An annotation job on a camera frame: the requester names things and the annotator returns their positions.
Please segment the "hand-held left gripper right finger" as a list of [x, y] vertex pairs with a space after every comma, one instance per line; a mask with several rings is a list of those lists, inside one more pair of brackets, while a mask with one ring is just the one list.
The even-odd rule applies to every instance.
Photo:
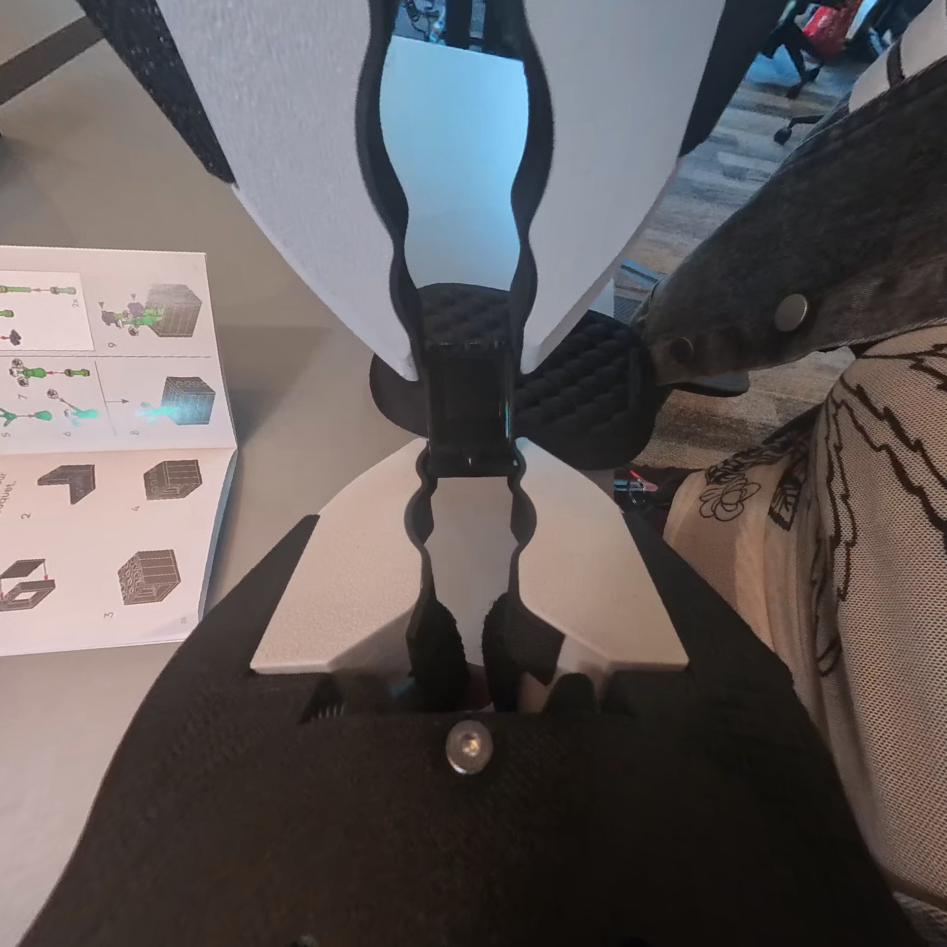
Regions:
[[527, 671], [680, 670], [689, 658], [619, 507], [525, 437], [510, 483], [510, 652]]

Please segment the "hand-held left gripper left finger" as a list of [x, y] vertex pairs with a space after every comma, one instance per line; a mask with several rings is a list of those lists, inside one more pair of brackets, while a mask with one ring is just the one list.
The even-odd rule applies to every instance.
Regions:
[[412, 440], [323, 507], [256, 648], [255, 673], [408, 675], [422, 556], [405, 514], [426, 446]]

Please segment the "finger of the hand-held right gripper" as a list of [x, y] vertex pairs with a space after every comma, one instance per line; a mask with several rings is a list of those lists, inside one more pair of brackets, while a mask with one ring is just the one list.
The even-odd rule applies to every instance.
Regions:
[[720, 1], [526, 2], [551, 98], [530, 224], [537, 290], [521, 371], [545, 361], [626, 258], [679, 161]]
[[409, 208], [381, 122], [398, 5], [159, 3], [243, 207], [331, 311], [416, 382]]

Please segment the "black lego block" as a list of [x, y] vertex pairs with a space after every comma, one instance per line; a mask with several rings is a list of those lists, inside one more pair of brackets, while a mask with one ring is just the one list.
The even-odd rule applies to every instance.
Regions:
[[508, 340], [427, 342], [421, 379], [428, 474], [435, 479], [512, 475], [517, 455]]

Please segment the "lego instruction booklet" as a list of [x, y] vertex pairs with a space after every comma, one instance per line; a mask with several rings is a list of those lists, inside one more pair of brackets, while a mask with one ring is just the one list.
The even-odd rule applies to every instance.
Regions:
[[237, 441], [198, 253], [1, 250], [1, 656], [178, 643]]

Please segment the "black office chair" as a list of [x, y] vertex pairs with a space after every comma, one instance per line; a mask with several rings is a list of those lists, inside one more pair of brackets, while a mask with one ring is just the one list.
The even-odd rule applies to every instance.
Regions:
[[821, 63], [810, 59], [804, 51], [801, 28], [815, 9], [825, 2], [788, 2], [775, 29], [764, 42], [762, 54], [769, 60], [784, 50], [797, 73], [796, 81], [786, 93], [789, 101], [795, 101], [807, 86], [813, 84], [827, 65], [840, 61], [847, 65], [868, 66], [879, 59], [887, 49], [891, 28], [889, 20], [897, 2], [863, 2], [856, 19], [846, 37], [841, 54], [835, 59]]

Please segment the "black quilted pad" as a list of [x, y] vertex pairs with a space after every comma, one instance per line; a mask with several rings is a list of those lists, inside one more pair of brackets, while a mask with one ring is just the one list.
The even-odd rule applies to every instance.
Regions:
[[[646, 446], [663, 394], [630, 328], [587, 312], [535, 371], [523, 374], [512, 352], [506, 291], [437, 283], [419, 293], [422, 355], [427, 342], [508, 340], [514, 444], [527, 438], [582, 471], [620, 467]], [[428, 442], [421, 372], [417, 382], [410, 382], [374, 356], [369, 387], [387, 420]]]

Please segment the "red bag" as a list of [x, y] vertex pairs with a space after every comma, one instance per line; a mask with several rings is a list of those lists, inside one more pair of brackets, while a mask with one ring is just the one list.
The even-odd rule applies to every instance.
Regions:
[[819, 5], [801, 28], [805, 54], [821, 63], [838, 57], [862, 5], [863, 1], [825, 2]]

